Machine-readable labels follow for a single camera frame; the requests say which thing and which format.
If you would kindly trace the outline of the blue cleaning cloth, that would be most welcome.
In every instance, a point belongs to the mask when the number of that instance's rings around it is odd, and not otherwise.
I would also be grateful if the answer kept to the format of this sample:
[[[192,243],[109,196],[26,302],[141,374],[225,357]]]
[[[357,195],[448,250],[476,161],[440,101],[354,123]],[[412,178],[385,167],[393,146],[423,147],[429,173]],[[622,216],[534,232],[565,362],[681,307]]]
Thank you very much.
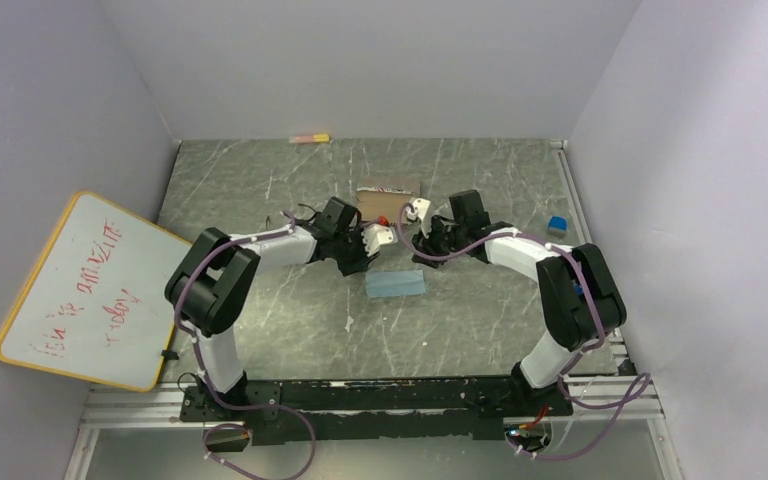
[[[369,271],[365,275],[365,290],[370,298],[416,296],[426,293],[422,270]]]

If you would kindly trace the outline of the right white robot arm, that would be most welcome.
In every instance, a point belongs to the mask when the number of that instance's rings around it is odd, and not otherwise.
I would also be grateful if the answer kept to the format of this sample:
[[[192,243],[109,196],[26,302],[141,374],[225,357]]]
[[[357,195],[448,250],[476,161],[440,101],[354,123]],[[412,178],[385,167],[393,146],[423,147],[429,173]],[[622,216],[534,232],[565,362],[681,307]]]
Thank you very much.
[[[597,245],[560,245],[507,222],[494,222],[476,190],[450,196],[449,204],[448,217],[433,213],[424,198],[404,204],[400,221],[420,227],[406,245],[414,261],[432,268],[467,255],[536,283],[545,331],[515,364],[512,376],[517,381],[509,389],[513,408],[521,414],[534,414],[548,400],[547,387],[625,323],[622,296]]]

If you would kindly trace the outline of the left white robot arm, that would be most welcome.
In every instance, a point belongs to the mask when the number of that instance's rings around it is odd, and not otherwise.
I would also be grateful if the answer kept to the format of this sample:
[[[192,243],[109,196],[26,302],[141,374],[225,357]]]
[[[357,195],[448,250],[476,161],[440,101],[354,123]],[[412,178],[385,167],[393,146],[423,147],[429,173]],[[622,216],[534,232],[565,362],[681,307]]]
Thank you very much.
[[[249,402],[233,330],[256,276],[326,260],[344,276],[363,273],[393,239],[388,224],[364,221],[358,208],[338,197],[308,218],[285,216],[286,225],[252,234],[203,230],[164,289],[177,328],[193,344],[206,406],[222,420],[238,417]]]

